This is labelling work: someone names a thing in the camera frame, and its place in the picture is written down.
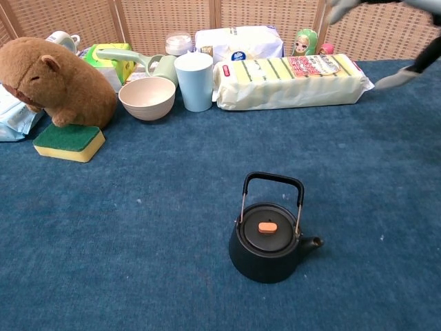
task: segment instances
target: white jar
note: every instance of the white jar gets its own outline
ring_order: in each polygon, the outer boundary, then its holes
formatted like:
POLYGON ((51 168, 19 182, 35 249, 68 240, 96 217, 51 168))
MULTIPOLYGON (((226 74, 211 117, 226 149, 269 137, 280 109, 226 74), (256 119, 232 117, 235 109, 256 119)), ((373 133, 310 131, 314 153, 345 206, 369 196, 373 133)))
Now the white jar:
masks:
POLYGON ((173 32, 167 35, 165 51, 168 55, 179 57, 187 52, 193 52, 192 37, 187 32, 173 32))

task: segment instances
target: woven panel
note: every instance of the woven panel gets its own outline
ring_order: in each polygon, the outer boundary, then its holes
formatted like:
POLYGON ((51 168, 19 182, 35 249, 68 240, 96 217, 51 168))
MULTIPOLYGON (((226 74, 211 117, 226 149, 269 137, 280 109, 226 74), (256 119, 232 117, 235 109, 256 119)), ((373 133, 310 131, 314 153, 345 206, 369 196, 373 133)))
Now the woven panel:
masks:
POLYGON ((313 28, 318 0, 222 0, 222 27, 271 25, 291 53, 299 30, 313 28))
POLYGON ((121 0, 135 51, 145 55, 165 54, 167 34, 194 34, 209 29, 208 0, 121 0))
POLYGON ((0 47, 3 46, 10 40, 8 32, 5 29, 5 26, 2 21, 0 21, 0 47))
POLYGON ((118 41, 107 0, 10 0, 27 37, 46 38, 57 30, 79 34, 79 48, 118 41))
POLYGON ((329 27, 325 42, 353 60, 415 59, 438 33, 425 12, 402 4, 363 5, 329 27))

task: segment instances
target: printed label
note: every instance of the printed label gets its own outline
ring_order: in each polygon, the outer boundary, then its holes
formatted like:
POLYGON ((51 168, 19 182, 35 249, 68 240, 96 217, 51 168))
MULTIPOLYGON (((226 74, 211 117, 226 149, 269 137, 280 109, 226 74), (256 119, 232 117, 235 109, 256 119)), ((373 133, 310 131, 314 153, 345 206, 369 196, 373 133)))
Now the printed label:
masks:
POLYGON ((289 57, 288 62, 297 77, 335 74, 340 66, 326 56, 289 57))
POLYGON ((232 61, 245 60, 246 56, 244 52, 234 52, 232 55, 232 61))
POLYGON ((222 69, 223 69, 223 74, 226 77, 229 77, 229 68, 228 68, 228 66, 223 66, 222 69))
POLYGON ((229 29, 229 33, 234 35, 234 36, 237 36, 237 28, 236 27, 231 27, 229 29))
POLYGON ((213 46, 203 46, 201 47, 201 53, 208 54, 213 57, 213 46))

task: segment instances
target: teapot spout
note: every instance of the teapot spout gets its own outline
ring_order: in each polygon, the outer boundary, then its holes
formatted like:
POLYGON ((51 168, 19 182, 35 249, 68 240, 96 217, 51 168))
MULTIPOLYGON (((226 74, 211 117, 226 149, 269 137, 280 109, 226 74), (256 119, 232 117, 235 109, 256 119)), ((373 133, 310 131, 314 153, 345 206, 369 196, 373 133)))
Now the teapot spout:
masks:
POLYGON ((323 240, 318 237, 302 238, 300 240, 300 258, 303 259, 313 250, 323 246, 323 240))

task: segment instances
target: teapot lid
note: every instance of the teapot lid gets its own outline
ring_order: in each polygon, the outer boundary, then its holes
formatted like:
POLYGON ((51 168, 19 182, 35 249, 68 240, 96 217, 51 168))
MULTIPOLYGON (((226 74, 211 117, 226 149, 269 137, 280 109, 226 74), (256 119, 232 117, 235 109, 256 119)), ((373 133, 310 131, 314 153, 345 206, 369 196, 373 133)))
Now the teapot lid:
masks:
POLYGON ((243 215, 243 233, 252 246, 263 252, 277 252, 294 240, 295 217, 273 203, 258 203, 243 215))

